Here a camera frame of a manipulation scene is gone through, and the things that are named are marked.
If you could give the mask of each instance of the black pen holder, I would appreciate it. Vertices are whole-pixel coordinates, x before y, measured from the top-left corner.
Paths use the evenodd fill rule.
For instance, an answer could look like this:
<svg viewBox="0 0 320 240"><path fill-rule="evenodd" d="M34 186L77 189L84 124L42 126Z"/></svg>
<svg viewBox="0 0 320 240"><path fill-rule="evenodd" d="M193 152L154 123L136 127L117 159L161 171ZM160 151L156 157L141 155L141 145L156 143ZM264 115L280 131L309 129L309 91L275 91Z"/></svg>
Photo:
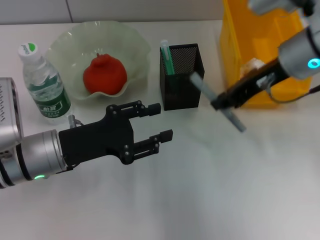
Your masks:
<svg viewBox="0 0 320 240"><path fill-rule="evenodd" d="M160 89L164 110L190 109L199 106L201 92L190 82L190 75L205 75L198 44L169 47L174 68L168 75L160 49Z"/></svg>

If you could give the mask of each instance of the table surface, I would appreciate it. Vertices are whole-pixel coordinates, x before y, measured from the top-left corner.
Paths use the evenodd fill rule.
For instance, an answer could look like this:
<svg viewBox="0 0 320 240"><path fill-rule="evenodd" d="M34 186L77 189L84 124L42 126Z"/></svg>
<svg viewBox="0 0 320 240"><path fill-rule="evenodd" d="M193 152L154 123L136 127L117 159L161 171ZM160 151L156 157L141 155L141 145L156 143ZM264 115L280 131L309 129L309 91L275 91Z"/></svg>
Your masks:
<svg viewBox="0 0 320 240"><path fill-rule="evenodd" d="M77 119L100 120L109 104L162 103L159 43L198 43L204 80L223 90L221 21L128 23L151 45L147 86L121 97L74 102ZM19 44L43 50L74 24L0 26L0 76L16 83L25 136L48 125L23 82ZM278 110L237 110L239 133L201 96L199 108L131 120L135 141L167 129L160 153L131 165L115 157L0 191L0 232L7 240L318 240L320 94Z"/></svg>

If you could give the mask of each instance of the yellow container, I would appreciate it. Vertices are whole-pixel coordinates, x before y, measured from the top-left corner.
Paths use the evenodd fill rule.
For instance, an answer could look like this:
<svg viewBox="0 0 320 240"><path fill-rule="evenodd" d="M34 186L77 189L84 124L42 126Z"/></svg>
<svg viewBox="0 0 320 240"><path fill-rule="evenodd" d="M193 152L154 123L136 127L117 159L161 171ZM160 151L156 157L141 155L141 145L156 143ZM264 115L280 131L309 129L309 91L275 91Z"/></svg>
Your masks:
<svg viewBox="0 0 320 240"><path fill-rule="evenodd" d="M268 63L278 56L278 46L300 32L303 26L299 14L274 10L257 16L247 7L247 0L223 0L224 16L220 48L229 88L240 79L240 68L252 58ZM271 88L279 100L294 99L309 91L312 78L288 78ZM263 91L251 98L244 107L274 108L277 106Z"/></svg>

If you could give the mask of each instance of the water bottle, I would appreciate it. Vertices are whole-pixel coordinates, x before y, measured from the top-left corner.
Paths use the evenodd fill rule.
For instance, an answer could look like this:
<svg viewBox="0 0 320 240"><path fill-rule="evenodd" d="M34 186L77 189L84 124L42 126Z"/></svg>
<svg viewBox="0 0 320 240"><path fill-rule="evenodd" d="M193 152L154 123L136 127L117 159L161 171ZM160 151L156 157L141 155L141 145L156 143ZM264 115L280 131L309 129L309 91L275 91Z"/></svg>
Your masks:
<svg viewBox="0 0 320 240"><path fill-rule="evenodd" d="M23 79L41 114L51 124L60 124L72 114L71 102L55 67L32 42L18 49L23 62Z"/></svg>

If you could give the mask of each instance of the bottle cap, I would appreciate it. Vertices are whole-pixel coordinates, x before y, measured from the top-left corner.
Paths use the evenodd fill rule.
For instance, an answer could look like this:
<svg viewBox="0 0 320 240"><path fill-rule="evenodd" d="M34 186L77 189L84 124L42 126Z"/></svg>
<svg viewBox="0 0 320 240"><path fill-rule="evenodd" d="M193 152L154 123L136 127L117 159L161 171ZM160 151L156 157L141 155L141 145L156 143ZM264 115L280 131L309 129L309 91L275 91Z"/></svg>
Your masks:
<svg viewBox="0 0 320 240"><path fill-rule="evenodd" d="M21 44L18 48L18 54L24 64L34 63L42 56L38 46L33 42Z"/></svg>

